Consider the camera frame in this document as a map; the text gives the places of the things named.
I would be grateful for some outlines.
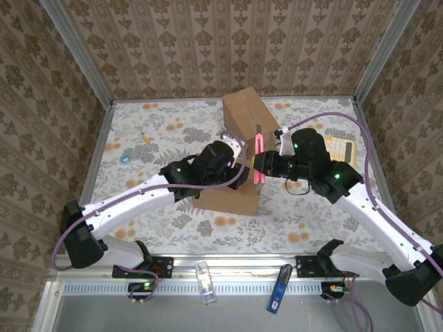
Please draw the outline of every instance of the calculator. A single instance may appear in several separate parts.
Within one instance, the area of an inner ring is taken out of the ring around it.
[[[332,160],[344,161],[355,167],[356,145],[351,140],[327,136],[325,137],[326,150]]]

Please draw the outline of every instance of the small yellow screwdriver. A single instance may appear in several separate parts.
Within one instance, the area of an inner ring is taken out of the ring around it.
[[[147,143],[150,144],[151,141],[149,140],[149,138],[145,135],[145,133],[143,132],[143,130],[141,130],[140,126],[138,125],[138,123],[136,122],[136,126],[138,128],[138,130],[141,132],[141,134],[143,135],[143,140]]]

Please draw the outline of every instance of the floral tablecloth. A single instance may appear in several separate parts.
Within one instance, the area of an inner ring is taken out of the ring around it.
[[[355,116],[350,100],[264,99],[281,125],[325,111]],[[151,140],[143,141],[136,122]],[[356,168],[363,171],[365,148],[358,128],[340,117],[306,124],[323,135],[353,140]],[[93,191],[93,201],[131,188],[173,160],[199,153],[223,129],[221,100],[118,103]],[[371,174],[371,185],[377,185]],[[289,182],[302,192],[306,182]],[[330,239],[382,251],[357,221],[313,192],[291,196],[281,179],[266,179],[259,214],[240,216],[193,208],[190,199],[149,211],[121,225],[119,239],[141,240],[156,254],[316,252]]]

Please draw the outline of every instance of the cardboard box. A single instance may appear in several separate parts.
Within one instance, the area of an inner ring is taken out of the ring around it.
[[[273,132],[280,126],[252,86],[225,95],[222,100],[224,126],[246,142],[247,159],[250,160],[255,154],[255,135],[257,135],[258,124],[262,126],[264,149],[276,149]]]
[[[246,166],[252,168],[249,160],[246,161]],[[208,189],[203,190],[198,199],[192,197],[195,208],[248,216],[257,215],[259,200],[260,189],[255,188],[253,170],[249,171],[248,179],[238,190],[228,187]]]

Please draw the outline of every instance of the blue object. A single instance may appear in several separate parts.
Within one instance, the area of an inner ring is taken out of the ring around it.
[[[271,313],[277,313],[280,304],[282,303],[284,292],[288,286],[289,279],[292,274],[292,265],[286,264],[280,269],[278,274],[277,282],[275,283],[274,289],[272,291],[271,299],[269,299],[267,311]]]
[[[129,164],[131,162],[131,156],[129,154],[124,154],[120,157],[120,162],[122,164]]]

